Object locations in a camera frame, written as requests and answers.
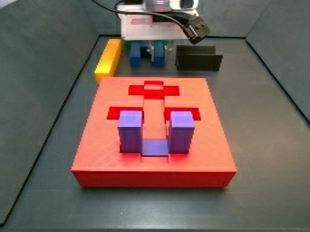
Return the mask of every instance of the white robot part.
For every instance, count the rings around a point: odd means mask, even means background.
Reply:
[[[167,5],[156,5],[160,10]],[[126,12],[148,12],[146,10],[147,1],[142,5],[119,5],[119,10]],[[183,10],[190,15],[199,16],[197,9]],[[152,22],[151,15],[142,14],[119,14],[122,19],[122,37],[124,41],[152,41],[152,40],[186,40],[187,36],[178,24],[174,22]]]

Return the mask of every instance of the red block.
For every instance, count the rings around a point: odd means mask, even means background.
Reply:
[[[155,140],[164,137],[162,132],[168,128],[168,112],[193,111],[197,129],[187,155],[142,157],[138,153],[120,153],[119,109],[140,111],[144,107],[144,133]],[[237,166],[206,80],[103,79],[71,171],[83,187],[226,187],[237,174]]]

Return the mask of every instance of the black block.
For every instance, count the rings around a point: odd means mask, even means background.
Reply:
[[[219,71],[223,55],[215,54],[215,46],[176,46],[178,71]]]

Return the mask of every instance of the yellow block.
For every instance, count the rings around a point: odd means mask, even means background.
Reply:
[[[99,60],[95,76],[96,83],[100,84],[102,78],[114,77],[122,57],[122,40],[111,39]]]

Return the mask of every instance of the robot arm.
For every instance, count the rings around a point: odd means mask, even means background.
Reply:
[[[126,0],[119,10],[144,14],[119,14],[123,39],[127,41],[189,39],[197,44],[210,34],[210,28],[197,11],[198,5],[199,0]]]

